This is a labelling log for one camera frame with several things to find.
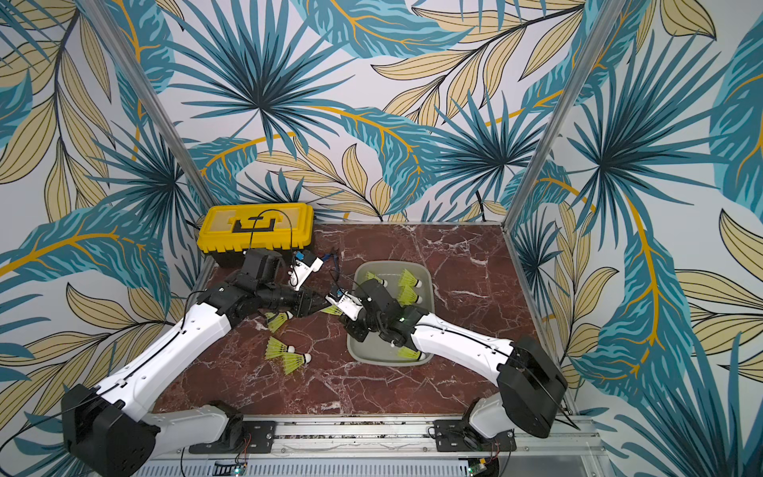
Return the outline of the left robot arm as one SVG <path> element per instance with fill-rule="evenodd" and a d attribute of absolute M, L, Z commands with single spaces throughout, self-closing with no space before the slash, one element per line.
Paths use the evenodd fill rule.
<path fill-rule="evenodd" d="M 120 370 L 62 401 L 64 449 L 101 476 L 131 476 L 150 458 L 199 445 L 238 451 L 246 442 L 242 414 L 225 403 L 155 415 L 160 395 L 209 347 L 258 311 L 308 316 L 326 305 L 305 287 L 324 262 L 294 252 L 288 282 L 277 282 L 281 254 L 246 252 L 242 267 L 194 297 L 185 316 Z"/>

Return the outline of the grey-green plastic storage tray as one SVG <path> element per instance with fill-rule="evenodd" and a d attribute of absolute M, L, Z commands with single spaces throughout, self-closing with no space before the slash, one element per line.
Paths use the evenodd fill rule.
<path fill-rule="evenodd" d="M 414 289 L 418 295 L 417 305 L 425 308 L 428 312 L 435 312 L 432 277 L 428 269 L 422 264 L 396 262 L 395 260 L 366 262 L 358 267 L 354 280 L 363 283 L 367 280 L 367 275 L 372 273 L 385 282 L 387 291 L 393 298 L 396 298 L 399 294 L 399 277 L 405 270 L 408 270 L 420 282 Z M 422 366 L 428 364 L 433 358 L 431 354 L 421 354 L 418 359 L 402 356 L 401 350 L 383 341 L 378 332 L 370 332 L 363 342 L 359 342 L 348 335 L 347 348 L 357 362 L 381 367 Z"/>

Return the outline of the yellow shuttlecock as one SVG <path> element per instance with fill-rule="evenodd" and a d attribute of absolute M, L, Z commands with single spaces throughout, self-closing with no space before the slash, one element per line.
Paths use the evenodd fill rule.
<path fill-rule="evenodd" d="M 411 348 L 402 347 L 397 351 L 397 355 L 405 361 L 417 362 L 422 359 L 423 353 L 421 351 L 413 350 Z"/>
<path fill-rule="evenodd" d="M 379 282 L 382 286 L 387 287 L 387 280 L 381 278 L 381 276 L 378 276 L 377 274 L 374 274 L 373 272 L 367 272 L 365 279 L 366 280 L 373 279 L 373 280 Z"/>
<path fill-rule="evenodd" d="M 281 357 L 283 373 L 289 376 L 312 361 L 310 354 L 285 353 Z"/>
<path fill-rule="evenodd" d="M 266 360 L 274 360 L 287 354 L 295 352 L 295 348 L 290 345 L 286 345 L 273 336 L 268 338 L 264 358 Z"/>
<path fill-rule="evenodd" d="M 397 294 L 397 301 L 401 306 L 421 304 L 423 302 L 422 297 L 416 292 L 416 290 L 410 286 L 403 286 Z"/>
<path fill-rule="evenodd" d="M 278 313 L 266 312 L 265 314 L 266 327 L 270 333 L 275 334 L 292 318 L 293 318 L 293 315 L 288 311 L 278 312 Z"/>
<path fill-rule="evenodd" d="M 328 307 L 322 309 L 322 312 L 326 313 L 326 314 L 329 314 L 329 315 L 333 315 L 333 316 L 342 316 L 343 315 L 343 311 L 340 308 L 338 308 L 337 306 L 335 306 L 335 305 L 328 306 Z"/>
<path fill-rule="evenodd" d="M 410 270 L 403 270 L 399 277 L 399 287 L 421 288 L 422 281 Z"/>

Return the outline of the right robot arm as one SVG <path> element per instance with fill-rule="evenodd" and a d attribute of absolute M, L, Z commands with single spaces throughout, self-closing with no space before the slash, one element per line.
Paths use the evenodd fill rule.
<path fill-rule="evenodd" d="M 477 401 L 466 417 L 474 433 L 488 438 L 516 427 L 533 437 L 550 435 L 568 383 L 536 339 L 489 337 L 459 327 L 421 306 L 401 305 L 374 279 L 352 291 L 334 286 L 327 300 L 341 310 L 355 340 L 376 333 L 391 347 L 439 356 L 496 386 L 498 393 Z"/>

